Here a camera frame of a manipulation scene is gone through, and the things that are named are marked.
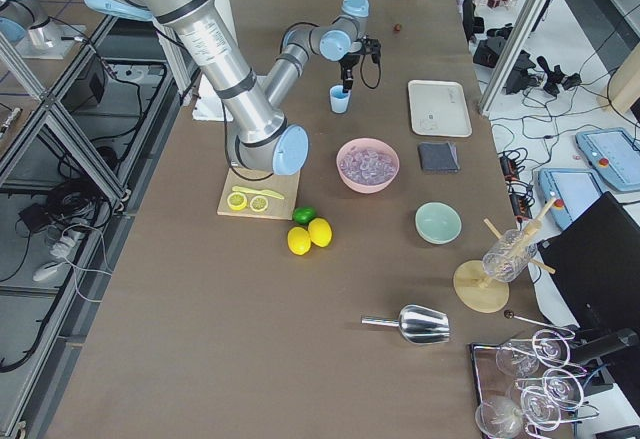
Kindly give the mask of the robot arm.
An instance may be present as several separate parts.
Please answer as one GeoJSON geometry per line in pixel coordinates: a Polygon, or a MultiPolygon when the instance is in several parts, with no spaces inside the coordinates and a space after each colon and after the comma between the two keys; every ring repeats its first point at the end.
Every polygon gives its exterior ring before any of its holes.
{"type": "Polygon", "coordinates": [[[56,22],[39,0],[1,0],[1,33],[23,58],[62,60],[85,30],[56,22]]]}
{"type": "Polygon", "coordinates": [[[288,122],[279,105],[302,75],[311,55],[339,61],[366,36],[368,0],[343,0],[326,27],[300,25],[287,31],[283,49],[264,80],[258,80],[224,24],[215,0],[84,0],[103,14],[157,21],[173,30],[226,111],[234,133],[227,141],[232,161],[247,169],[293,175],[309,150],[306,131],[288,122]]]}

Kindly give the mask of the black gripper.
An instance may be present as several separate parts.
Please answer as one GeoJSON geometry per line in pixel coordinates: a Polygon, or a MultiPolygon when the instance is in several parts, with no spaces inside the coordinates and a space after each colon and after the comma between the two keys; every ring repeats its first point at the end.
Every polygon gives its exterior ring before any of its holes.
{"type": "Polygon", "coordinates": [[[345,54],[340,60],[340,74],[342,81],[342,92],[347,93],[353,88],[353,69],[359,64],[361,53],[349,52],[345,54]]]}

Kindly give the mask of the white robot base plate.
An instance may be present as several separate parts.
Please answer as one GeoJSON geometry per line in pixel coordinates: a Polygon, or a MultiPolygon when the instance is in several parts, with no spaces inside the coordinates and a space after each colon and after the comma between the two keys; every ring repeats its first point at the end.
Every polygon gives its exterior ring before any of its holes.
{"type": "Polygon", "coordinates": [[[193,119],[223,122],[224,116],[228,122],[232,122],[234,119],[231,112],[223,106],[208,79],[202,76],[198,86],[198,98],[193,111],[193,119]]]}

